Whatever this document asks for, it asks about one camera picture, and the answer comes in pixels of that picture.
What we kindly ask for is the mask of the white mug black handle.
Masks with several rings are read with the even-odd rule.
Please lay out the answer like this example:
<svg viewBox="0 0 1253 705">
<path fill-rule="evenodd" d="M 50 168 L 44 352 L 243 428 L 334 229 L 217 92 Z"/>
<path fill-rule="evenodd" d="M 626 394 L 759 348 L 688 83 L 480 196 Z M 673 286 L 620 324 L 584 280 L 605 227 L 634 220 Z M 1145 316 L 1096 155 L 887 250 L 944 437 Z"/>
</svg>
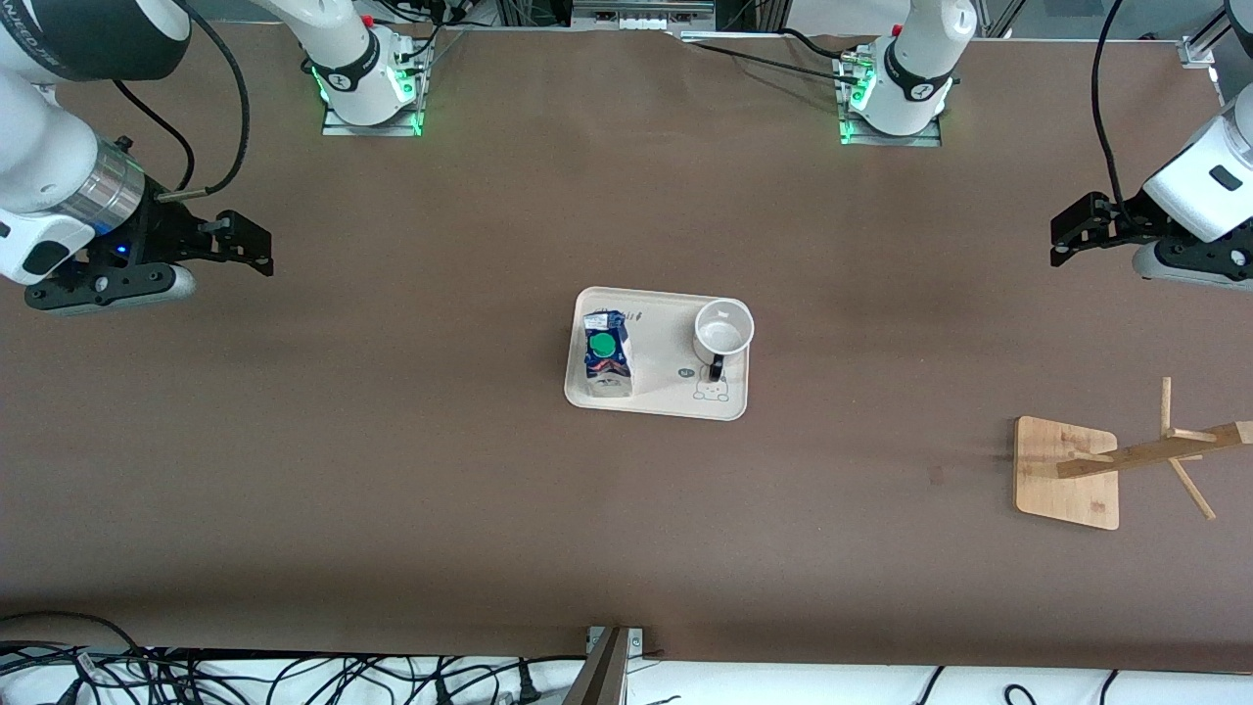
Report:
<svg viewBox="0 0 1253 705">
<path fill-rule="evenodd" d="M 705 364 L 710 383 L 720 383 L 725 363 L 749 349 L 756 317 L 743 301 L 719 298 L 703 304 L 694 318 L 693 351 Z"/>
</svg>

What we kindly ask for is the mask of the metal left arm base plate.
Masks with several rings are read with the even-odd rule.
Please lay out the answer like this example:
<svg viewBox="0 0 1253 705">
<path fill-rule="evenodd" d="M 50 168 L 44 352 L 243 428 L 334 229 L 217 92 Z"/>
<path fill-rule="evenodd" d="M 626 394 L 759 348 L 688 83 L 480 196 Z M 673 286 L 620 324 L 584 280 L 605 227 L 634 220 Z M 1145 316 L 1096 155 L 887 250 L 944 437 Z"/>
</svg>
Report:
<svg viewBox="0 0 1253 705">
<path fill-rule="evenodd" d="M 877 130 L 865 120 L 865 116 L 840 116 L 840 139 L 846 147 L 937 148 L 944 144 L 944 134 L 936 116 L 921 131 L 908 135 L 891 135 Z"/>
</svg>

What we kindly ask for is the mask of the blue white milk carton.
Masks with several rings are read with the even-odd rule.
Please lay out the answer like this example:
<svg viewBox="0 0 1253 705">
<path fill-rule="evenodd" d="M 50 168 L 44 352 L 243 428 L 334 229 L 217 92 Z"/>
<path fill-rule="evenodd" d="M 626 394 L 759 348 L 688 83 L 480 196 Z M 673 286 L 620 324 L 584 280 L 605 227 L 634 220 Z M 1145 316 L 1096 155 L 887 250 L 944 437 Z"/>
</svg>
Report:
<svg viewBox="0 0 1253 705">
<path fill-rule="evenodd" d="M 586 392 L 596 398 L 630 397 L 634 369 L 626 314 L 618 309 L 594 311 L 581 318 L 581 331 Z"/>
</svg>

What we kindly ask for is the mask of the wooden cup rack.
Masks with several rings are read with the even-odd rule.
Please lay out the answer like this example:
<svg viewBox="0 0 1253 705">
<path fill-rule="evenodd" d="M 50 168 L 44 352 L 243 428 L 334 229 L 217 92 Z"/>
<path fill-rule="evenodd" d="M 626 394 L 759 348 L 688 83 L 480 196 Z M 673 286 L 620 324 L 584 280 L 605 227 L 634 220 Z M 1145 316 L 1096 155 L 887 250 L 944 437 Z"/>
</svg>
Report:
<svg viewBox="0 0 1253 705">
<path fill-rule="evenodd" d="M 1119 446 L 1105 430 L 1020 416 L 1014 423 L 1014 507 L 1029 516 L 1114 531 L 1120 526 L 1121 475 L 1168 465 L 1195 508 L 1213 521 L 1214 508 L 1184 465 L 1219 451 L 1253 447 L 1253 421 L 1208 430 L 1177 427 L 1173 379 L 1163 378 L 1159 427 L 1158 440 Z"/>
</svg>

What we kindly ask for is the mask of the aluminium frame post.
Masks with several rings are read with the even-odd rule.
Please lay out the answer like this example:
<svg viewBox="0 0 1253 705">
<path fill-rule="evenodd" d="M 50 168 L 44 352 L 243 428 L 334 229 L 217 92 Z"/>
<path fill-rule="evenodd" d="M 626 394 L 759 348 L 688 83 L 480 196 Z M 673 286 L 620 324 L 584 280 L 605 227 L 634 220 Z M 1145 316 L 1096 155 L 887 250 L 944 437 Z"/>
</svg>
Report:
<svg viewBox="0 0 1253 705">
<path fill-rule="evenodd" d="M 626 665 L 644 655 L 642 629 L 589 629 L 586 659 L 561 705 L 626 705 Z"/>
</svg>

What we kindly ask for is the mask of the cream tray with rabbit print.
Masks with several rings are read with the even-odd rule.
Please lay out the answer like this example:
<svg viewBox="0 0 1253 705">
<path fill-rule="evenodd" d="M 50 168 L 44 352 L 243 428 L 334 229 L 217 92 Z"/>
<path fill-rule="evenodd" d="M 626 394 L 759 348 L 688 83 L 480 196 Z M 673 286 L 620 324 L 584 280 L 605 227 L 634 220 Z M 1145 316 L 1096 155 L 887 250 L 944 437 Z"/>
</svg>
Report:
<svg viewBox="0 0 1253 705">
<path fill-rule="evenodd" d="M 710 383 L 708 369 L 693 351 L 693 324 L 709 296 L 654 293 L 621 287 L 586 287 L 576 297 L 564 392 L 570 404 L 667 414 L 675 418 L 733 421 L 748 407 L 751 346 L 725 363 L 720 383 Z M 596 398 L 583 381 L 581 318 L 600 309 L 626 314 L 632 344 L 634 393 L 626 398 Z"/>
</svg>

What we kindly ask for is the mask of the metal rail with sockets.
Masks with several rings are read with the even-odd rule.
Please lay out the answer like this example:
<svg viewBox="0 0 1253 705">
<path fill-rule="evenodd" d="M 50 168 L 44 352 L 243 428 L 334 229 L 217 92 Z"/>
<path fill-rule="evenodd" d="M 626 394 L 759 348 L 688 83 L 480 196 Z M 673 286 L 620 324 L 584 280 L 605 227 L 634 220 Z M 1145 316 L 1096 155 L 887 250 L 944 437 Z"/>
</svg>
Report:
<svg viewBox="0 0 1253 705">
<path fill-rule="evenodd" d="M 715 31 L 715 0 L 570 0 L 578 30 Z"/>
</svg>

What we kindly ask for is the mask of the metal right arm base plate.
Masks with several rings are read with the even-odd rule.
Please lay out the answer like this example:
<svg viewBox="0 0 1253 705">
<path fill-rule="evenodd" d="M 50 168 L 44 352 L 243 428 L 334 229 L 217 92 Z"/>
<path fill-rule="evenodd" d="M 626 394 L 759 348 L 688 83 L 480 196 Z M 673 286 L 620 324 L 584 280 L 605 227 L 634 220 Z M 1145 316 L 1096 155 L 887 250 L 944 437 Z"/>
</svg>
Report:
<svg viewBox="0 0 1253 705">
<path fill-rule="evenodd" d="M 420 136 L 424 133 L 424 100 L 416 100 L 398 109 L 397 115 L 375 125 L 355 125 L 345 121 L 333 109 L 323 104 L 325 116 L 322 124 L 323 135 L 358 135 L 358 136 L 388 136 L 410 138 Z"/>
</svg>

